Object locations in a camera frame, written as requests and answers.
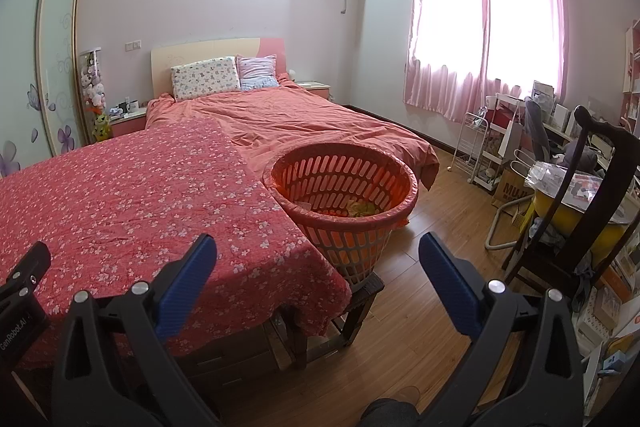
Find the plastic bag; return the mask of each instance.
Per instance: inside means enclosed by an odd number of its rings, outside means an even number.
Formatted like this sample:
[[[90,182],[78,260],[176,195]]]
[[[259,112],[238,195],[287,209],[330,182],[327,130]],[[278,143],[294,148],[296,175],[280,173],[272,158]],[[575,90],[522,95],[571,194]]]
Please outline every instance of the plastic bag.
[[[529,170],[525,184],[527,187],[540,190],[547,196],[555,198],[565,174],[566,169],[563,167],[551,163],[536,162]],[[602,183],[602,180],[597,176],[576,172],[569,183],[569,188],[567,188],[564,198],[562,198],[562,204],[584,213],[600,188],[600,183]],[[627,216],[625,209],[620,204],[609,219],[609,222],[617,225],[628,225],[631,223],[631,219],[632,217]]]

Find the wall outlet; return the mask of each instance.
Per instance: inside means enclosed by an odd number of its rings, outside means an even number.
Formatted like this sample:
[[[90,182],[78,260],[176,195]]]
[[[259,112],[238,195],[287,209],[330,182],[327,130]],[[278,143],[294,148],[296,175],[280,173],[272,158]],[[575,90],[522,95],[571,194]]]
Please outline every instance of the wall outlet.
[[[124,51],[132,52],[133,50],[139,50],[142,47],[142,41],[127,42],[124,45]]]

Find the blue gripper pad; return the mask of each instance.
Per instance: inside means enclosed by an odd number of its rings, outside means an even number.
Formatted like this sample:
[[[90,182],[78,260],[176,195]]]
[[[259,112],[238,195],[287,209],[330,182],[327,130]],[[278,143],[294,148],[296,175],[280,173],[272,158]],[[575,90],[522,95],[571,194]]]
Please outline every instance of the blue gripper pad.
[[[476,340],[482,331],[482,276],[468,261],[453,257],[431,232],[420,239],[418,254],[422,269],[458,333]]]
[[[212,237],[202,234],[185,254],[175,278],[156,307],[156,335],[162,343],[184,326],[204,284],[216,266],[218,251]]]

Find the pillow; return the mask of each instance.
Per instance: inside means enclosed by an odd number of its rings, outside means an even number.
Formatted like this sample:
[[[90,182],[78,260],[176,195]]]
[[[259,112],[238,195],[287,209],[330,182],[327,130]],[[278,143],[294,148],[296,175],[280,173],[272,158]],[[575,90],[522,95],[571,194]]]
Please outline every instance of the pillow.
[[[238,91],[240,81],[235,57],[212,58],[171,68],[177,102],[217,92]]]
[[[262,87],[277,87],[276,55],[269,57],[245,58],[236,55],[240,88],[243,91]]]

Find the headboard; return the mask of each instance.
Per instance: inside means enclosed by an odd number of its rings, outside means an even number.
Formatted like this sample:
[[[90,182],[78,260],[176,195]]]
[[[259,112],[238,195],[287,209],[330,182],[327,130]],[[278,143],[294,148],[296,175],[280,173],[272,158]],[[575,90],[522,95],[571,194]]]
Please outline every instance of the headboard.
[[[154,84],[154,98],[162,93],[173,94],[171,68],[182,64],[191,64],[210,58],[230,57],[268,57],[276,55],[276,75],[286,73],[287,61],[284,54],[284,39],[227,39],[223,41],[201,41],[178,44],[151,50],[151,79]]]

